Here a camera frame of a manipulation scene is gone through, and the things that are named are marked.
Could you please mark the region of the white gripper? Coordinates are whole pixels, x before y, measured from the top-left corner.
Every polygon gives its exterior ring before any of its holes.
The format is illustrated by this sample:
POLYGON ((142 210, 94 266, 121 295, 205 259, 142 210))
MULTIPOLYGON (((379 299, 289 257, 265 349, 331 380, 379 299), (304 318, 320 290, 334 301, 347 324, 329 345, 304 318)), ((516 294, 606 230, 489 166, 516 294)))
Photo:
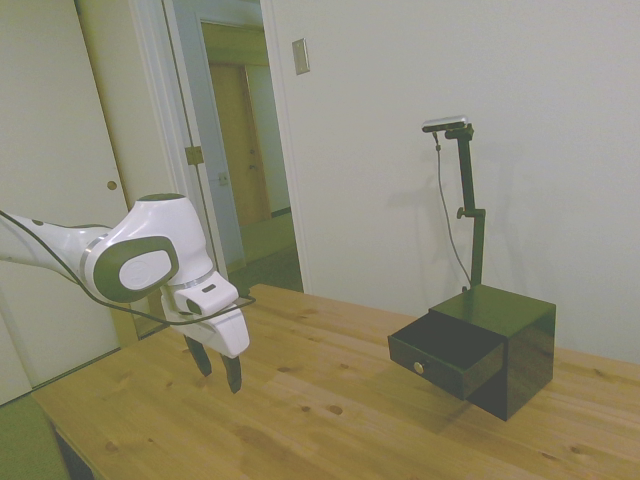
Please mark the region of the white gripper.
POLYGON ((170 308, 166 295, 161 304, 167 321, 177 322, 173 328, 184 336, 188 350, 200 373, 208 377, 212 373, 211 362, 204 347, 221 353, 230 391, 238 393, 242 387, 242 367, 238 357, 250 344, 244 315, 240 309, 213 319, 186 325, 186 319, 170 308))

